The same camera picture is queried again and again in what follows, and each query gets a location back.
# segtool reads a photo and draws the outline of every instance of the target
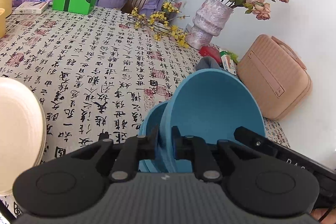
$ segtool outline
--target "wooden chair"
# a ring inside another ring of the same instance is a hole
[[[138,7],[138,12],[140,12],[144,4],[148,1],[149,0],[128,0],[124,7],[121,8],[121,11],[130,14],[134,7]]]

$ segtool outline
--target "chinese calligraphy tablecloth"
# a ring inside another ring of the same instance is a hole
[[[126,25],[127,15],[96,7],[90,15],[47,10],[12,15],[0,38],[0,76],[16,79],[42,104],[47,140],[42,161],[98,141],[138,133],[146,112],[169,100],[201,58],[173,39],[154,41]],[[289,147],[278,123],[268,137]],[[12,196],[1,197],[16,216]]]

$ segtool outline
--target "stacked blue bowl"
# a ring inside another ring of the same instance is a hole
[[[243,126],[266,136],[263,117],[248,89],[231,74],[203,69],[189,75],[172,98],[155,106],[142,123],[139,135],[149,135],[160,125],[155,160],[140,162],[142,172],[192,172],[191,162],[175,160],[171,128],[207,143],[219,139],[237,142],[236,128]]]

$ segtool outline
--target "red object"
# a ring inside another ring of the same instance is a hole
[[[222,63],[221,54],[219,53],[219,50],[215,47],[212,46],[201,47],[201,49],[199,50],[199,54],[202,55],[203,57],[211,56],[213,59],[216,60],[218,64]]]

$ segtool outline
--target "textured vase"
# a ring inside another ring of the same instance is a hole
[[[208,46],[212,37],[220,35],[232,12],[232,8],[219,0],[206,0],[196,12],[194,26],[185,40],[198,50]]]

